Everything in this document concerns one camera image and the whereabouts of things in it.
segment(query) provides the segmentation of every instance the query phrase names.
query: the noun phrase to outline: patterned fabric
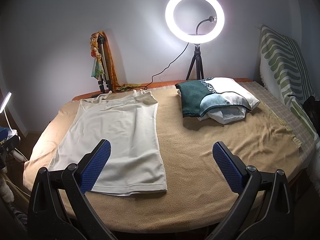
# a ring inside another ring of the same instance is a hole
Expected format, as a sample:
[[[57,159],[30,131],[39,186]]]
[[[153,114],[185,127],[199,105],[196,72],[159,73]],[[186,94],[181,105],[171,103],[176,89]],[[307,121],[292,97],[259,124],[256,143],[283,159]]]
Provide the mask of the patterned fabric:
[[[260,74],[265,87],[303,123],[316,143],[310,162],[310,179],[320,194],[320,138],[302,104],[313,95],[300,48],[295,40],[261,26]]]
[[[255,97],[260,100],[260,102],[263,102],[263,104],[267,106],[267,108],[272,109],[272,111],[280,119],[284,120],[292,129],[293,134],[295,134],[296,138],[302,143],[299,148],[299,157],[302,161],[301,168],[306,168],[310,162],[311,157],[314,155],[315,142],[313,140],[313,137],[304,127],[303,123],[300,122],[279,100],[277,100],[270,93],[267,93],[266,89],[260,86],[258,83],[245,82],[239,84],[253,93]]]
[[[213,79],[213,78],[205,78],[205,79],[200,79],[199,81],[200,81],[204,86],[206,86],[207,89],[208,89],[210,92],[216,93],[216,90],[214,89],[214,87],[213,87],[211,84],[209,84],[209,83],[206,82],[206,81],[212,80],[212,79]]]
[[[28,217],[22,211],[10,206],[12,213],[14,214],[14,220],[21,226],[24,231],[27,231]]]
[[[265,86],[285,105],[291,96],[303,104],[313,93],[298,44],[265,25],[261,31],[260,72]]]
[[[278,122],[285,127],[285,129],[287,130],[288,134],[291,136],[293,142],[296,144],[296,146],[298,148],[301,147],[302,142],[296,137],[296,135],[294,134],[292,128],[287,124],[287,122],[285,120],[283,120],[282,118],[280,118],[278,115],[276,115],[276,113],[268,106],[266,105],[261,99],[259,99],[260,103],[262,103],[269,111],[270,114],[275,117]]]

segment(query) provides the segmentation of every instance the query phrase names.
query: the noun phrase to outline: green striped throw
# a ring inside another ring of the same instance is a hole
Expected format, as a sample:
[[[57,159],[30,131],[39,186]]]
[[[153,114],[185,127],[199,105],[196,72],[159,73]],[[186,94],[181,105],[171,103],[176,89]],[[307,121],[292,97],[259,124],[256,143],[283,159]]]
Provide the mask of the green striped throw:
[[[312,95],[312,85],[295,40],[261,26],[260,73],[265,87],[285,105],[291,96],[303,104]]]
[[[265,87],[303,123],[316,143],[316,154],[308,167],[311,180],[320,194],[320,137],[302,104],[315,96],[295,40],[261,26],[260,75]]]

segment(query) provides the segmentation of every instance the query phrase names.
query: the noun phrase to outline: black tripod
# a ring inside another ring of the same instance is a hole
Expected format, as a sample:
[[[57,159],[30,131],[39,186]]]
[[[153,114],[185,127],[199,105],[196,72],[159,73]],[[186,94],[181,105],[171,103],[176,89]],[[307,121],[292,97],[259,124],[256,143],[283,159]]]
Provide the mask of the black tripod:
[[[199,45],[200,44],[195,44],[195,53],[194,53],[193,58],[191,60],[191,64],[190,64],[190,68],[189,68],[186,80],[189,79],[191,70],[192,70],[193,65],[195,64],[195,62],[196,62],[197,80],[204,79],[203,67],[202,67],[202,58],[201,58],[201,52],[200,52],[200,46]]]

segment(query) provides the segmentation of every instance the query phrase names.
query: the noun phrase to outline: beige blanket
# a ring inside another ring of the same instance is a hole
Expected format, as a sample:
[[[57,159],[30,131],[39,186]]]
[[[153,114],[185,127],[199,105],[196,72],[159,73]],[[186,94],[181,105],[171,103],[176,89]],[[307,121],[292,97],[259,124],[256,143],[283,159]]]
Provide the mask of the beige blanket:
[[[238,195],[230,190],[212,158],[212,146],[217,141],[223,141],[245,164],[254,165],[260,171],[275,172],[281,168],[289,180],[299,171],[297,146],[263,104],[247,113],[245,119],[222,125],[213,119],[182,118],[176,89],[156,90],[152,94],[159,102],[156,130],[168,191],[132,197],[87,192],[91,205],[109,229],[177,232],[219,222]],[[23,180],[29,190],[38,169],[48,166],[78,106],[79,101],[65,104],[41,135],[31,160],[25,163]],[[61,195],[68,213],[72,214],[64,191]]]

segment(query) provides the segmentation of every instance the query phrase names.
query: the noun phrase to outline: black cable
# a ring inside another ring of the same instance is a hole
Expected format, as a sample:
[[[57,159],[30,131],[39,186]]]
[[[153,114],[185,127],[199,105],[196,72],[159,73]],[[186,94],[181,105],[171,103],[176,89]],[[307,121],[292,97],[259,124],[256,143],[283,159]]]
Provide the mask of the black cable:
[[[169,68],[170,65],[171,65],[173,62],[175,62],[175,61],[185,52],[185,50],[187,49],[188,45],[189,45],[189,43],[187,43],[186,47],[185,47],[184,50],[180,53],[180,55],[177,56],[174,61],[170,62],[169,65],[168,65],[164,70],[162,70],[162,71],[161,71],[160,73],[158,73],[158,74],[153,75],[153,76],[151,77],[151,82],[150,82],[148,85],[151,85],[151,84],[153,83],[153,77],[162,74],[167,68]],[[147,90],[147,89],[148,89],[148,85],[146,85],[146,86],[139,86],[139,87],[126,87],[126,88],[124,88],[124,91],[125,91],[126,89],[135,89],[135,88],[144,88],[144,90]]]

